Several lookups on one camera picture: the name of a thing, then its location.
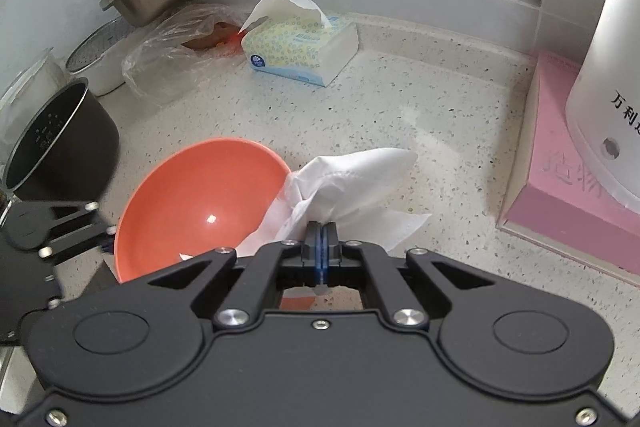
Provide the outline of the coral footed bowl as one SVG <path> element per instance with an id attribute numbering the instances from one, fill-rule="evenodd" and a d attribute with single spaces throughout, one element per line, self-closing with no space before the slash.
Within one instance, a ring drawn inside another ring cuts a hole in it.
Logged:
<path id="1" fill-rule="evenodd" d="M 241 138 L 206 140 L 168 157 L 134 190 L 119 219 L 119 282 L 219 246 L 238 247 L 290 173 L 273 150 Z"/>

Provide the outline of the white paper tissue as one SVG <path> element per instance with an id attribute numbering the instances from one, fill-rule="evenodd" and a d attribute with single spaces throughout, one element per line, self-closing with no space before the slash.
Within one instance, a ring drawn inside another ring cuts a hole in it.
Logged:
<path id="1" fill-rule="evenodd" d="M 384 208 L 418 154 L 382 147 L 346 155 L 318 156 L 290 173 L 259 227 L 239 246 L 241 257 L 282 239 L 301 239 L 306 226 L 333 222 L 343 239 L 375 243 L 391 251 L 413 236 L 431 215 Z"/>

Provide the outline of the black rice cooker pot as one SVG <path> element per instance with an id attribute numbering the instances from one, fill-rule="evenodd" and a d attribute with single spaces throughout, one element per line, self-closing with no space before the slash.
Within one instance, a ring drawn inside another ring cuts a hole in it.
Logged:
<path id="1" fill-rule="evenodd" d="M 78 78 L 49 98 L 18 138 L 3 170 L 21 200 L 98 200 L 119 156 L 114 120 Z"/>

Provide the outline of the pink box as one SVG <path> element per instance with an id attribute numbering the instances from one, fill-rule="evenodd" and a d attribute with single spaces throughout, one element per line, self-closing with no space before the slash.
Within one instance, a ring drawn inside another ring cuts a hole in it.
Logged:
<path id="1" fill-rule="evenodd" d="M 566 127 L 578 70 L 538 55 L 497 228 L 637 286 L 639 216 L 603 190 Z"/>

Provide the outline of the steel steamer pot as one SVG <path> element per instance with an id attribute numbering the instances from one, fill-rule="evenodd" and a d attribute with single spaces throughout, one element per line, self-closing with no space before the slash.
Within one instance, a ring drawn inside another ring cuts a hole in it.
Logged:
<path id="1" fill-rule="evenodd" d="M 66 72 L 70 77 L 86 78 L 95 96 L 109 94 L 125 82 L 122 61 L 143 35 L 142 28 L 116 17 L 73 50 L 65 62 Z"/>

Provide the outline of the clear plastic bag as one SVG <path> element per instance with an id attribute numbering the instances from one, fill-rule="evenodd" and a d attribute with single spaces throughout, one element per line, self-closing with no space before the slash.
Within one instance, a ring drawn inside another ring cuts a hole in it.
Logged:
<path id="1" fill-rule="evenodd" d="M 246 13 L 192 2 L 154 26 L 122 61 L 127 86 L 142 100 L 164 105 L 244 62 L 239 31 Z"/>

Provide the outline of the tissue pack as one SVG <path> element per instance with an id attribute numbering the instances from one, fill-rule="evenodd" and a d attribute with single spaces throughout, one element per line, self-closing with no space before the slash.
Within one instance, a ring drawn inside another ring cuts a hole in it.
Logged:
<path id="1" fill-rule="evenodd" d="M 356 24 L 312 0 L 260 0 L 240 30 L 256 72 L 328 87 L 359 49 Z"/>

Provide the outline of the white electric kettle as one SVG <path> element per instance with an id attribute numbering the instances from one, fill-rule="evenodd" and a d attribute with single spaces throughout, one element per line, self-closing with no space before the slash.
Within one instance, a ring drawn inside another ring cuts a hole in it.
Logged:
<path id="1" fill-rule="evenodd" d="M 574 147 L 605 191 L 639 211 L 639 0 L 605 0 L 565 106 Z"/>

